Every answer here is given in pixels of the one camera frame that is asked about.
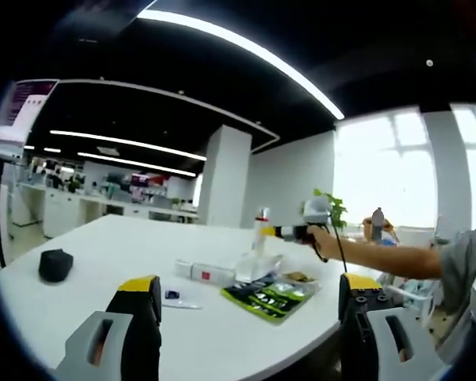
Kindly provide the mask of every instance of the white pillar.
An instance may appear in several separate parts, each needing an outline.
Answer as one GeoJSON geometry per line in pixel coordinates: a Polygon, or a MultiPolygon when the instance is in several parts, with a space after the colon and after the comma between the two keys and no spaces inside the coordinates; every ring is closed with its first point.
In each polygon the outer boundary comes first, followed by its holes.
{"type": "Polygon", "coordinates": [[[226,125],[210,137],[198,207],[203,225],[240,227],[251,141],[226,125]]]}
{"type": "Polygon", "coordinates": [[[471,227],[471,193],[466,148],[450,111],[422,114],[432,144],[437,178],[439,235],[453,239],[471,227]]]}

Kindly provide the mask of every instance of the person's arm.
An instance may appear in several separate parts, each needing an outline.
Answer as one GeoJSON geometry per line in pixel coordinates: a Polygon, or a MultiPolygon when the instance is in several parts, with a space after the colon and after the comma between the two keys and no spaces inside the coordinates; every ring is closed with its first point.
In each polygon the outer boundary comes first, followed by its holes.
{"type": "MultiPolygon", "coordinates": [[[[316,238],[317,248],[322,256],[341,260],[335,237],[317,226],[310,226],[308,233],[316,238]]],[[[341,239],[340,243],[345,260],[352,264],[410,279],[438,279],[442,275],[439,254],[428,248],[377,246],[345,239],[341,239]]]]}
{"type": "Polygon", "coordinates": [[[440,252],[443,270],[444,305],[452,314],[469,301],[476,279],[476,230],[462,233],[457,241],[440,252]]]}

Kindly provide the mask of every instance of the black computer mouse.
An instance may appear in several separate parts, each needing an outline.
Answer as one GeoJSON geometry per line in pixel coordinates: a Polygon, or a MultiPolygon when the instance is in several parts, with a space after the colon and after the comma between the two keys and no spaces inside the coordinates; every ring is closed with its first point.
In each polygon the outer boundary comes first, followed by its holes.
{"type": "Polygon", "coordinates": [[[61,248],[40,254],[39,276],[46,282],[62,282],[72,269],[74,257],[61,248]]]}

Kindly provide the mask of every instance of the white wall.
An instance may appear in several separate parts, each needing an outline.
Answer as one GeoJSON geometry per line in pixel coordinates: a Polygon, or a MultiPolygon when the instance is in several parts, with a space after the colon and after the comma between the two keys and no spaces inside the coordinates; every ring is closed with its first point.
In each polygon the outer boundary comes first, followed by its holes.
{"type": "Polygon", "coordinates": [[[191,200],[194,194],[192,180],[171,176],[167,181],[167,197],[191,200]]]}
{"type": "Polygon", "coordinates": [[[471,192],[466,149],[451,111],[422,114],[432,144],[437,180],[438,233],[453,238],[471,227],[471,192]]]}
{"type": "Polygon", "coordinates": [[[226,125],[210,137],[198,206],[203,225],[240,227],[251,142],[250,134],[226,125]]]}
{"type": "Polygon", "coordinates": [[[242,228],[251,228],[261,207],[274,225],[301,222],[298,208],[313,188],[332,192],[335,133],[322,133],[251,156],[242,228]]]}

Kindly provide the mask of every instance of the monitor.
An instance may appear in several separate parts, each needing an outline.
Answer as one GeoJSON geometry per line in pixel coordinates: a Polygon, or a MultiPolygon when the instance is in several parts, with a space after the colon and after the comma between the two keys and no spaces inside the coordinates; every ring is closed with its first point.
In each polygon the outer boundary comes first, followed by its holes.
{"type": "Polygon", "coordinates": [[[106,181],[108,183],[113,183],[113,184],[122,184],[124,180],[124,176],[121,173],[109,173],[108,177],[106,178],[106,181]]]}
{"type": "Polygon", "coordinates": [[[132,187],[147,187],[149,180],[150,180],[149,175],[134,174],[130,178],[130,185],[132,187]]]}
{"type": "Polygon", "coordinates": [[[58,80],[20,81],[11,85],[0,105],[0,158],[19,161],[33,123],[58,80]]]}

